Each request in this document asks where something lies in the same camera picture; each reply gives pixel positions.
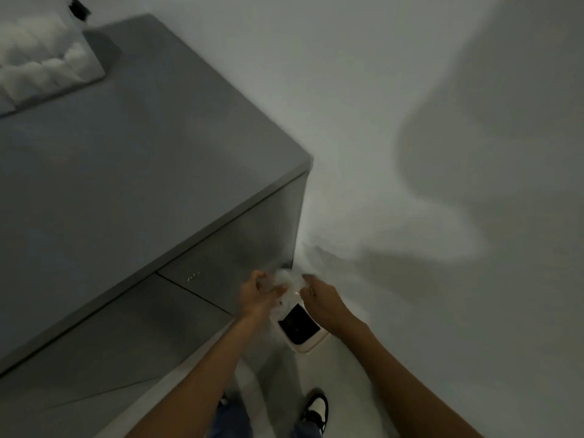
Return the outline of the white trash bin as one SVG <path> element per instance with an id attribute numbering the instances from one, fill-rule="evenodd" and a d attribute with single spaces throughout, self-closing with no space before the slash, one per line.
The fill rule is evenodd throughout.
<path id="1" fill-rule="evenodd" d="M 278 299 L 270 312 L 269 327 L 276 340 L 300 355 L 311 353 L 330 336 L 309 315 L 298 293 L 286 293 Z"/>

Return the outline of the person's left forearm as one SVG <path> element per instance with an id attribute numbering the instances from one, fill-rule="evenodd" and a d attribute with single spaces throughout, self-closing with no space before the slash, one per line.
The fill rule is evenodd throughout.
<path id="1" fill-rule="evenodd" d="M 203 358 L 125 438 L 204 438 L 251 339 L 268 313 L 243 313 Z"/>

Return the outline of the white textured tissue pack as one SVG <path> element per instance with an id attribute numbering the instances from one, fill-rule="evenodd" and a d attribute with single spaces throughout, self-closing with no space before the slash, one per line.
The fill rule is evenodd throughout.
<path id="1" fill-rule="evenodd" d="M 0 20 L 0 117 L 89 85 L 106 72 L 70 15 Z"/>

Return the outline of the person's leg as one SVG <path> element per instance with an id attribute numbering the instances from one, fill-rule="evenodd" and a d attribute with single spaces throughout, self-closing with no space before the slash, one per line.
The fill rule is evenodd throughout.
<path id="1" fill-rule="evenodd" d="M 207 438 L 253 438 L 251 422 L 239 398 L 221 401 Z"/>
<path id="2" fill-rule="evenodd" d="M 322 422 L 314 422 L 309 419 L 298 420 L 294 424 L 289 438 L 322 438 Z"/>

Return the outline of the white tissue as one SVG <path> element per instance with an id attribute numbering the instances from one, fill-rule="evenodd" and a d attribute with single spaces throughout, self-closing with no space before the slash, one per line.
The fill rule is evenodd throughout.
<path id="1" fill-rule="evenodd" d="M 286 294 L 281 299 L 281 305 L 272 309 L 272 316 L 283 319 L 297 305 L 303 307 L 304 303 L 300 291 L 304 286 L 302 274 L 291 269 L 279 269 L 273 274 L 277 283 L 286 285 Z"/>

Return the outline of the person's right hand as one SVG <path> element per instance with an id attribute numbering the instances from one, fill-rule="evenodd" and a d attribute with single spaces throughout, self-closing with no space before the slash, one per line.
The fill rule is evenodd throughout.
<path id="1" fill-rule="evenodd" d="M 357 318 L 345 305 L 338 291 L 330 285 L 326 306 L 317 311 L 308 311 L 310 317 L 322 328 L 340 340 L 367 329 L 368 326 Z"/>

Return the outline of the gray cabinet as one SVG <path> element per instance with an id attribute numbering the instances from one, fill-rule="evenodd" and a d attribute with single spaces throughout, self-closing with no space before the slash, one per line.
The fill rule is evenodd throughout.
<path id="1" fill-rule="evenodd" d="M 0 120 L 0 438 L 93 438 L 293 262 L 311 156 L 152 14 Z"/>

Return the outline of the person's left leg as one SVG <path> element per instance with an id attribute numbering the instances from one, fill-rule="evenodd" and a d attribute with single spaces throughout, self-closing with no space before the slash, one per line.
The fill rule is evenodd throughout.
<path id="1" fill-rule="evenodd" d="M 253 438 L 251 422 L 239 398 L 221 401 L 207 438 Z"/>

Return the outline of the person's left hand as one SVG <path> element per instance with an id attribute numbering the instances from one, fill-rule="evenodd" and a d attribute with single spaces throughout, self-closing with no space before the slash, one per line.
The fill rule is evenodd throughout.
<path id="1" fill-rule="evenodd" d="M 264 323 L 287 290 L 286 285 L 274 285 L 266 272 L 252 271 L 241 285 L 237 318 L 255 324 Z"/>

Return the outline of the black and white right shoe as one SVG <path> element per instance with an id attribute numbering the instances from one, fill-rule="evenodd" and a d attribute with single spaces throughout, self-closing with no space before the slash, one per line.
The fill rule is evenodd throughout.
<path id="1" fill-rule="evenodd" d="M 329 420 L 329 402 L 324 391 L 313 389 L 305 403 L 301 414 L 302 424 L 314 426 L 318 437 L 322 438 Z"/>

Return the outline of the person's right leg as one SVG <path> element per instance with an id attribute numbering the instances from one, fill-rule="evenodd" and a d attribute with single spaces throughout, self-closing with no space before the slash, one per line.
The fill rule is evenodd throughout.
<path id="1" fill-rule="evenodd" d="M 322 422 L 314 422 L 309 419 L 298 420 L 294 424 L 289 438 L 322 438 Z"/>

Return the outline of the person's right forearm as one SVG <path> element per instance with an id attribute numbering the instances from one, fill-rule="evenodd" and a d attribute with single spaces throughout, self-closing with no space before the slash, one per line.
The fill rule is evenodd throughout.
<path id="1" fill-rule="evenodd" d="M 401 438 L 484 438 L 408 371 L 354 316 L 325 329 L 353 353 Z"/>

